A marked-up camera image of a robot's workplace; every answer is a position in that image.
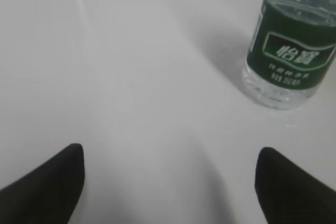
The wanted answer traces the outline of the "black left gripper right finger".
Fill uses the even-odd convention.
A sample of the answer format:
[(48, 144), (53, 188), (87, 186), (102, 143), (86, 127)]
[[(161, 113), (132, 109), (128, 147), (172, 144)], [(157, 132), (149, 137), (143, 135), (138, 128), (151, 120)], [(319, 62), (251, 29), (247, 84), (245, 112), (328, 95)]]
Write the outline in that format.
[(335, 190), (271, 147), (258, 155), (255, 191), (268, 223), (335, 223)]

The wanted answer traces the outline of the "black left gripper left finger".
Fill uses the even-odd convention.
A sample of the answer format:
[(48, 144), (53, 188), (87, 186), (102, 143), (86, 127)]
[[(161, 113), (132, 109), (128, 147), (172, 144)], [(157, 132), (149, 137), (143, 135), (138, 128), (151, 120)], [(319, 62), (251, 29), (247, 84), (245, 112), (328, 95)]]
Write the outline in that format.
[(84, 183), (83, 148), (73, 143), (1, 189), (1, 223), (68, 223)]

